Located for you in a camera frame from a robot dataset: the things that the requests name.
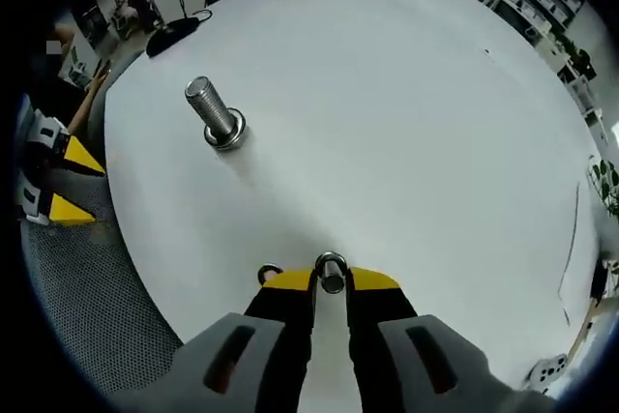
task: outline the metal bolt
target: metal bolt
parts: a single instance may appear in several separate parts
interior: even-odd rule
[[[315,264],[315,270],[320,277],[320,284],[329,294],[338,294],[344,289],[344,273],[347,269],[348,266],[344,257],[334,251],[322,253]]]
[[[185,98],[200,116],[206,128],[204,137],[218,150],[240,145],[247,126],[243,114],[227,108],[215,86],[206,76],[198,76],[185,88]]]

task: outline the white tabletop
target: white tabletop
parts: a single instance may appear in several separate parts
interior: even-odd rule
[[[589,197],[596,148],[516,30],[476,0],[211,9],[191,36],[135,61],[105,112],[123,237],[183,341],[243,312],[261,264],[308,267],[334,250],[393,276],[513,386],[569,350],[595,259],[587,208],[571,246],[575,193],[580,183]],[[208,146],[185,101],[201,74],[248,119],[236,152]],[[571,248],[579,269],[566,280]],[[346,341],[343,296],[321,293],[300,411],[360,411]]]

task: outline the person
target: person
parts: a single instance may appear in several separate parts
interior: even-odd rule
[[[151,0],[127,0],[127,5],[137,11],[137,18],[145,33],[155,29],[159,16],[151,5]]]
[[[45,116],[58,119],[69,133],[79,133],[84,130],[93,100],[107,77],[107,68],[98,70],[84,91],[58,75],[71,49],[74,30],[64,24],[54,24],[45,38],[50,53],[46,50],[30,57],[26,94],[33,107]]]

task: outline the green leaf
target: green leaf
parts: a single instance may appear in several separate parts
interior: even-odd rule
[[[606,181],[602,181],[602,201],[605,201],[610,194],[610,186]]]

